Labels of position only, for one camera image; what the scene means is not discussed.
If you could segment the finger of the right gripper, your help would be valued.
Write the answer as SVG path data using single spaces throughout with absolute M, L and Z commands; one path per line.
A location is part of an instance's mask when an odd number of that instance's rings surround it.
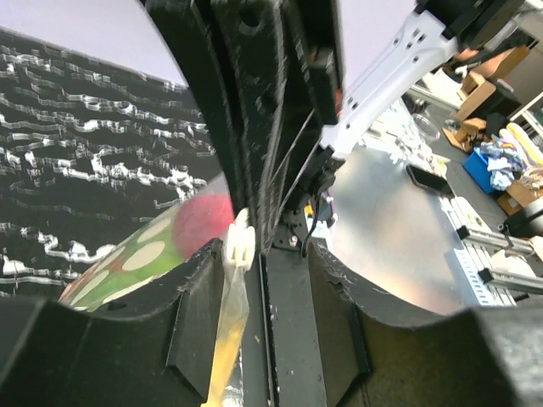
M 324 125 L 335 125 L 343 100 L 344 79 L 339 2 L 293 1 L 292 25 L 301 40 L 317 116 Z
M 268 253 L 290 188 L 289 1 L 147 1 L 227 178 Z

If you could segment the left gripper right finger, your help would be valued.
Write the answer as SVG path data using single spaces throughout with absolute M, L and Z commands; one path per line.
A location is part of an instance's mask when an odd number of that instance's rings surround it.
M 539 406 L 542 309 L 472 307 L 443 316 L 308 250 L 331 406 Z

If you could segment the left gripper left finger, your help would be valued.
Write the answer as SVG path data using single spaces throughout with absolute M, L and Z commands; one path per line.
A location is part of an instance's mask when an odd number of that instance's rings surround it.
M 93 312 L 44 297 L 3 298 L 2 405 L 201 405 L 223 282 L 221 242 L 214 239 Z

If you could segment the polka dot zip top bag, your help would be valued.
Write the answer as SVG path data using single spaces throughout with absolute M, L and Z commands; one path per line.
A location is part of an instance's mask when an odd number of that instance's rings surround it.
M 224 176 L 215 177 L 196 195 L 225 193 L 230 197 Z M 188 261 L 176 248 L 172 239 L 178 203 L 151 220 L 119 243 L 107 256 L 88 268 L 66 287 L 59 300 L 74 309 L 95 311 L 101 305 L 111 305 L 145 284 L 170 273 L 179 264 Z M 236 216 L 231 224 L 241 226 L 247 215 Z M 220 237 L 228 238 L 229 227 Z M 216 348 L 211 369 L 208 406 L 234 406 L 230 380 L 239 359 L 244 329 L 249 318 L 244 273 L 247 265 L 239 268 L 232 264 L 221 267 L 224 288 L 221 292 Z

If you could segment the red fake apple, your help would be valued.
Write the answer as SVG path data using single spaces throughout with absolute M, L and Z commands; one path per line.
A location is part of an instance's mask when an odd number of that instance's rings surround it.
M 234 216 L 225 193 L 197 195 L 177 211 L 172 239 L 184 259 L 190 258 L 209 240 L 221 237 Z

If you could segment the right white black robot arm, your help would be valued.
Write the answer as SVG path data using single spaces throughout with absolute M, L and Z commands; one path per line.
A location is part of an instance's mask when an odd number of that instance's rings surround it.
M 343 85 L 335 1 L 147 1 L 261 253 L 284 211 L 328 188 L 358 138 L 431 70 L 482 47 L 519 1 L 419 1 Z

